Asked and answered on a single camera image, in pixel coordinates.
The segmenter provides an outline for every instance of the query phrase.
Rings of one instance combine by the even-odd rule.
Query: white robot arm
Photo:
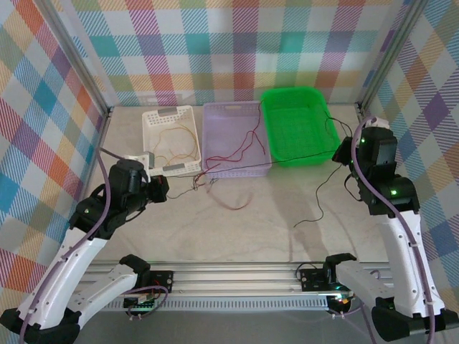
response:
[[[458,315],[445,309],[430,274],[420,235],[419,201],[415,187],[409,179],[395,174],[397,139],[384,121],[372,124],[359,135],[358,139],[364,145],[360,145],[357,156],[353,154],[355,158],[351,157],[351,138],[346,138],[333,160],[350,167],[362,200],[379,222],[394,288],[386,287],[364,271],[350,254],[327,257],[323,269],[312,269],[308,278],[313,275],[328,290],[344,287],[354,292],[372,310],[374,326],[386,341],[428,333],[432,329],[432,321],[435,326],[433,332],[457,327]],[[375,196],[362,176],[368,179],[372,188],[384,195],[391,207]],[[104,189],[100,186],[78,204],[60,251],[33,293],[17,309],[6,310],[0,317],[0,323],[10,331],[19,334],[23,330],[22,335],[28,343],[72,344],[86,322],[114,298],[133,288],[153,284],[150,265],[130,255],[120,260],[120,264],[102,280],[72,295],[91,261],[114,231],[125,224],[127,216],[134,211],[143,211],[147,203],[165,201],[169,189],[164,177],[153,177],[148,181],[143,165],[126,159],[111,168],[108,180],[111,203],[103,225],[82,242],[102,214],[105,195],[98,195]],[[402,220],[407,222],[415,240],[409,238],[406,226],[391,209],[399,212]],[[64,254],[81,242],[72,254]],[[423,265],[422,271],[418,267],[417,254]],[[302,280],[306,281],[308,270],[299,271]],[[426,281],[429,295],[425,291]],[[33,306],[37,293],[40,295],[39,302]],[[346,309],[342,306],[332,301],[328,303],[332,310]]]
[[[164,202],[169,190],[165,177],[148,178],[141,163],[126,159],[112,166],[108,181],[109,193],[99,195],[105,185],[99,186],[77,205],[60,250],[32,294],[1,315],[0,323],[27,343],[71,344],[88,320],[117,296],[154,284],[150,264],[131,254],[100,281],[72,295],[115,230],[130,221],[127,217],[148,203]],[[109,204],[108,212],[104,204]],[[107,216],[98,230],[87,236],[104,211]]]

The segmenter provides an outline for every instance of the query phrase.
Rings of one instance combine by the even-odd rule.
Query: white tray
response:
[[[150,176],[178,176],[201,171],[201,151],[189,105],[142,114],[143,150],[136,159]]]

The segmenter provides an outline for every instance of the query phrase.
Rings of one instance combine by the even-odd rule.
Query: colorful plaid fabric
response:
[[[124,106],[253,100],[266,89],[304,85],[329,102],[354,102],[395,6],[392,0],[72,0],[71,16],[60,0],[54,3],[107,101]]]
[[[370,108],[399,138],[440,294],[459,311],[459,1],[431,0]]]
[[[31,292],[56,254],[101,123],[32,0],[2,1],[0,312]],[[0,326],[0,343],[8,338]]]
[[[362,100],[363,97],[365,96],[365,93],[368,90],[368,86],[369,86],[370,82],[373,80],[374,73],[378,70],[379,66],[381,65],[381,63],[382,63],[382,61],[384,59],[384,54],[386,53],[387,49],[391,46],[391,44],[392,44],[392,42],[393,42],[393,40],[395,38],[395,34],[399,30],[400,25],[402,24],[407,12],[408,12],[408,9],[410,8],[410,5],[412,3],[413,3],[413,0],[404,0],[403,1],[403,5],[400,8],[399,13],[397,14],[397,17],[395,18],[394,22],[392,23],[392,26],[391,26],[391,28],[389,30],[389,33],[387,34],[386,39],[384,40],[384,43],[383,43],[383,45],[381,46],[381,49],[378,52],[378,56],[377,56],[376,60],[374,61],[372,69],[370,70],[370,72],[366,76],[366,79],[365,79],[365,82],[364,82],[364,86],[362,87],[362,89],[360,91],[360,95],[359,95],[359,99],[358,100]]]

